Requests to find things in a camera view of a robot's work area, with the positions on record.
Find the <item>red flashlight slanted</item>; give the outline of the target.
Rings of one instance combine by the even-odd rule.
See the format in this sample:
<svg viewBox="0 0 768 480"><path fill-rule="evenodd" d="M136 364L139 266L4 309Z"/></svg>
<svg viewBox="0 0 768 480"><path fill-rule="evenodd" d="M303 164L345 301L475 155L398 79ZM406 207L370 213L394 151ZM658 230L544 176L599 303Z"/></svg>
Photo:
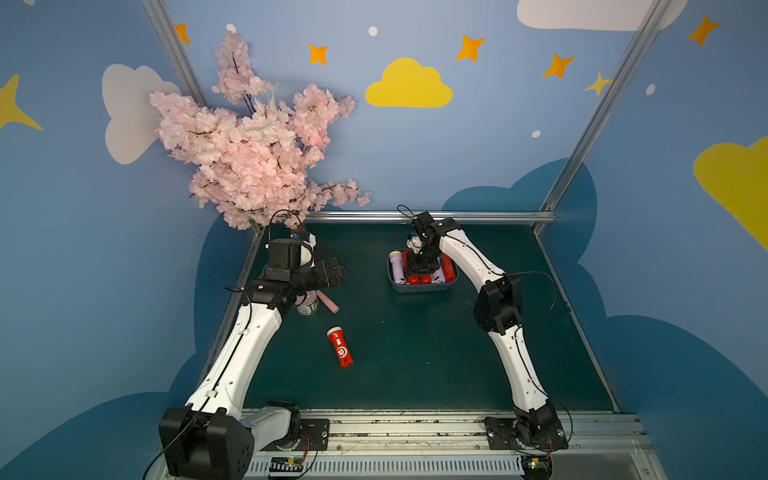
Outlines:
<svg viewBox="0 0 768 480"><path fill-rule="evenodd" d="M448 255L442 254L441 260L442 260L442 271L443 271L446 282L453 283L457 278L457 274L456 274L456 269L454 267L454 263L452 259Z"/></svg>

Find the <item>blue-grey plastic storage box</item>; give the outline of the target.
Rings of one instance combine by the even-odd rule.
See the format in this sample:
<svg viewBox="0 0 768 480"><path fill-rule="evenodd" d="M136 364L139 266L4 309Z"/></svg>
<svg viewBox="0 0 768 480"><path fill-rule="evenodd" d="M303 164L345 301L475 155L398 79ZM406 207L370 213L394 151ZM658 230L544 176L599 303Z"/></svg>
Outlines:
<svg viewBox="0 0 768 480"><path fill-rule="evenodd" d="M388 254L388 278L390 287L397 293L429 293L450 290L459 277L459 269L453 260L443 254L438 268L431 274L407 275L407 259L414 251L391 251Z"/></svg>

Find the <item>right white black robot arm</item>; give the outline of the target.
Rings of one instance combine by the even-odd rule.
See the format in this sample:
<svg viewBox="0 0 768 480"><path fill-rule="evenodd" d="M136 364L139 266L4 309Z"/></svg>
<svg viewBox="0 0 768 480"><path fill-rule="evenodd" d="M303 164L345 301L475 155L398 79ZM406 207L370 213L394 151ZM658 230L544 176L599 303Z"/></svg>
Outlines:
<svg viewBox="0 0 768 480"><path fill-rule="evenodd" d="M522 314L523 273L507 273L488 259L454 219L415 214L400 205L408 218L416 247L405 260L408 277L433 273L449 258L477 291L473 307L476 324L497 349L511 389L516 422L513 447L546 453L564 450L570 436L560 421L555 401L545 392L528 353Z"/></svg>

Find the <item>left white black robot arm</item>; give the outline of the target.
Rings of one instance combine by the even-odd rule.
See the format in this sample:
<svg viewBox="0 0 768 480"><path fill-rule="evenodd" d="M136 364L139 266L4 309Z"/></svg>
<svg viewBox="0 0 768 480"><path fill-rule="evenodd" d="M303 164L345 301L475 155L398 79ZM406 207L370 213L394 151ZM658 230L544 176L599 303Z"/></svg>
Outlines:
<svg viewBox="0 0 768 480"><path fill-rule="evenodd" d="M344 266L327 252L311 233L269 242L264 270L237 291L237 315L212 366L185 404L167 409L159 422L156 458L170 477L241 479L263 448L308 445L296 406L272 402L247 414L244 401L284 316L310 293L342 283Z"/></svg>

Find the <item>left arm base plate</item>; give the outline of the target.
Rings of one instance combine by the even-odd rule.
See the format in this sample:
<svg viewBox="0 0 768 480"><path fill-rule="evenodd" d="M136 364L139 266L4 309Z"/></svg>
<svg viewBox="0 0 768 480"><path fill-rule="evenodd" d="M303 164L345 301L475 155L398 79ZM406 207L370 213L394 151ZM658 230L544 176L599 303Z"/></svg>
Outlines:
<svg viewBox="0 0 768 480"><path fill-rule="evenodd" d="M267 452L326 451L330 440L330 420L302 419L298 433L274 441L262 448Z"/></svg>

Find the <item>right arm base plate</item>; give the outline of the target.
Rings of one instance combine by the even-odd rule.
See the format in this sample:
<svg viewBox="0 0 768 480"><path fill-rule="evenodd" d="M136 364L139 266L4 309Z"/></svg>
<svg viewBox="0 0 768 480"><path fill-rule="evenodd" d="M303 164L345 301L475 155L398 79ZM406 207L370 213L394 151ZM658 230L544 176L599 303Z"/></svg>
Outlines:
<svg viewBox="0 0 768 480"><path fill-rule="evenodd" d="M565 450L568 438L560 421L535 418L485 417L486 437L491 450Z"/></svg>

